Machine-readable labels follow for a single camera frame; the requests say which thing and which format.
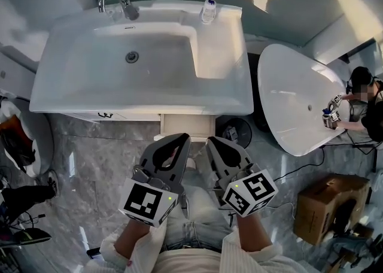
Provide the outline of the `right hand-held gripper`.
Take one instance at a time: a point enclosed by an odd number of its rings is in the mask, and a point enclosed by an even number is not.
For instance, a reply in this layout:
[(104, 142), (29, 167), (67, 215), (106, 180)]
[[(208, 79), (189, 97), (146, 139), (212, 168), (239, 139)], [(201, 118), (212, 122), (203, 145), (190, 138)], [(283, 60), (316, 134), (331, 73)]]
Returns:
[(265, 207), (278, 193), (267, 169), (258, 169), (243, 147), (220, 137), (209, 137), (206, 150), (217, 181), (214, 192), (221, 209), (247, 217)]

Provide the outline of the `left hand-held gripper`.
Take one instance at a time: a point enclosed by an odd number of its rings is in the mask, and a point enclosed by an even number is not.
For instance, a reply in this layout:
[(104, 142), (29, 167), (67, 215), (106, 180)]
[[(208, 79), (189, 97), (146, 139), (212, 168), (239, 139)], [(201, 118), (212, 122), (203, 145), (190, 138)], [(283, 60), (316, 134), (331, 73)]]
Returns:
[(159, 227), (184, 193), (181, 180), (191, 143), (189, 134), (179, 133), (150, 144), (132, 178), (124, 182), (118, 210), (131, 220)]

